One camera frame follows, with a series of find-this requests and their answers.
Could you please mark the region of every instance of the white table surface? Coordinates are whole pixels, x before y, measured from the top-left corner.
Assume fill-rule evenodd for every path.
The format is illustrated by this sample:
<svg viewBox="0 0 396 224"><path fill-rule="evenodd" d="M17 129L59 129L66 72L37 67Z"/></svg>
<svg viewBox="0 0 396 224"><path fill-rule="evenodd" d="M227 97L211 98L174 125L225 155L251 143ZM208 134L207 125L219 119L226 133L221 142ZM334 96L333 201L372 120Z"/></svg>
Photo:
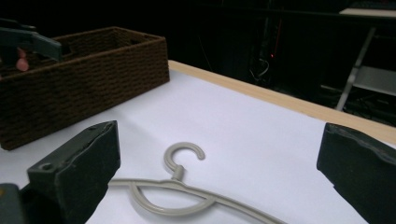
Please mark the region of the white table surface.
<svg viewBox="0 0 396 224"><path fill-rule="evenodd" d="M171 81L101 114L12 151L0 149L0 183L28 184L26 170L94 124L116 120L121 168L114 178L170 179L163 154L192 142L175 161L184 183L246 203L288 223L366 223L316 168L325 122L176 71ZM185 193L143 189L153 203L184 207L200 202ZM260 223L216 204L188 217L141 208L126 187L110 186L88 223Z"/></svg>

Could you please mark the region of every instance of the clothes hanger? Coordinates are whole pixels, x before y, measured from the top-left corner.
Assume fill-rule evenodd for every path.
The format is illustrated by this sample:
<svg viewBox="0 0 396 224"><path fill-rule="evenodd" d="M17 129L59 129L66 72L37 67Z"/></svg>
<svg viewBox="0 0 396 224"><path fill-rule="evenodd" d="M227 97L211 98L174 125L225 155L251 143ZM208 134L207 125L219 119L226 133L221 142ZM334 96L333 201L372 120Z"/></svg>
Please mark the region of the clothes hanger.
<svg viewBox="0 0 396 224"><path fill-rule="evenodd" d="M249 216L255 217L263 223L268 224L278 224L285 223L276 217L272 217L260 210L257 210L249 205L240 203L231 198L222 196L217 193L213 193L204 189L198 189L195 187L187 186L182 182L184 175L184 167L182 165L176 164L172 157L173 154L180 149L190 149L195 152L199 160L205 158L204 151L193 143L181 142L170 146L164 154L165 164L174 172L171 179L166 180L149 180L149 179L132 179L132 178L113 178L109 182L109 186L129 186L133 198L137 203L143 208L149 210L150 212L161 214L165 216L186 216L196 212L200 212L214 203L221 203L223 205L229 206L233 209L239 210ZM164 208L151 203L142 193L139 187L158 187L164 189L176 189L186 193L190 193L204 200L196 205L185 207L185 208Z"/></svg>

